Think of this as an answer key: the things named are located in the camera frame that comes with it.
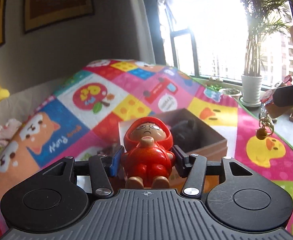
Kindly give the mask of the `black plush toy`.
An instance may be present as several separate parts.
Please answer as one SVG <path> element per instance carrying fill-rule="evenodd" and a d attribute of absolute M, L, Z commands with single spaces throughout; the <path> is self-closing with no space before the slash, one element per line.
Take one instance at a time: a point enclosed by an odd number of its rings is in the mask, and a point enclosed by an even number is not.
<path fill-rule="evenodd" d="M 182 120 L 171 128 L 174 145 L 178 145 L 184 152 L 191 152 L 201 147 L 198 138 L 199 129 L 193 119 Z"/>

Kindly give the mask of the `red hooded doll figure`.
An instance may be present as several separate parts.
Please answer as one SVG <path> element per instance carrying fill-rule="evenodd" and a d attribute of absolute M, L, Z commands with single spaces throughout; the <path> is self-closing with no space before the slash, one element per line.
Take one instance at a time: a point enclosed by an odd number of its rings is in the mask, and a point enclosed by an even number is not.
<path fill-rule="evenodd" d="M 124 146 L 121 164 L 127 189 L 170 188 L 173 136 L 162 120 L 147 116 L 134 121 L 125 133 Z"/>

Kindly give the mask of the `pink cardboard box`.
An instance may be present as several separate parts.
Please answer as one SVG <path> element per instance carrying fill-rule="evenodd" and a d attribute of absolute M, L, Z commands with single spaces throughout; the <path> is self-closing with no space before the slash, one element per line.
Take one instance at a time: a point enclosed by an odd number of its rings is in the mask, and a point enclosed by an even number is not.
<path fill-rule="evenodd" d="M 199 129 L 198 138 L 200 139 L 201 147 L 191 152 L 187 152 L 186 154 L 190 155 L 196 153 L 203 155 L 209 161 L 220 161 L 222 157 L 227 155 L 227 139 L 196 117 L 189 110 L 183 108 L 154 114 L 153 116 L 162 120 L 170 130 L 175 124 L 182 120 L 193 119 L 196 122 Z"/>

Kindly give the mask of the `colourful cartoon play mat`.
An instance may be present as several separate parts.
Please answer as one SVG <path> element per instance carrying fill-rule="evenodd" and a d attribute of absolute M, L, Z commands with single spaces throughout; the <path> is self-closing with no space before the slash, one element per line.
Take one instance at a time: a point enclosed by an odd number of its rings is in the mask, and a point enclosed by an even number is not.
<path fill-rule="evenodd" d="M 89 63 L 36 108 L 0 153 L 0 199 L 65 156 L 87 160 L 119 143 L 127 120 L 187 109 L 227 139 L 227 155 L 293 198 L 293 148 L 277 134 L 256 138 L 258 119 L 236 100 L 173 67 L 134 60 Z M 7 231 L 0 212 L 0 237 Z M 293 235 L 293 215 L 287 230 Z"/>

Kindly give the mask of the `white pot palm plant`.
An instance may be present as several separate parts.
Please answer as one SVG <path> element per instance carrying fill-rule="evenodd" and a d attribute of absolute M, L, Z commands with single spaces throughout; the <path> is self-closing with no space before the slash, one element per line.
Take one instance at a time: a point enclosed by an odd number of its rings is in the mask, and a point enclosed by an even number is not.
<path fill-rule="evenodd" d="M 286 6 L 289 0 L 240 0 L 247 19 L 245 66 L 242 75 L 242 93 L 245 105 L 259 107 L 262 87 L 261 46 L 264 39 L 274 33 L 285 34 L 291 17 Z"/>

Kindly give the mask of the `pink white crumpled cloth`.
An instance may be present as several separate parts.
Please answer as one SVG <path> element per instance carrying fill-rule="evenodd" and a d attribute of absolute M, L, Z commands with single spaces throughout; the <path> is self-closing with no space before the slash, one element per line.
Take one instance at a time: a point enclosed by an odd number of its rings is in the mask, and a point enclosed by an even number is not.
<path fill-rule="evenodd" d="M 10 142 L 21 125 L 16 119 L 9 119 L 4 126 L 0 124 L 0 147 L 5 147 Z"/>

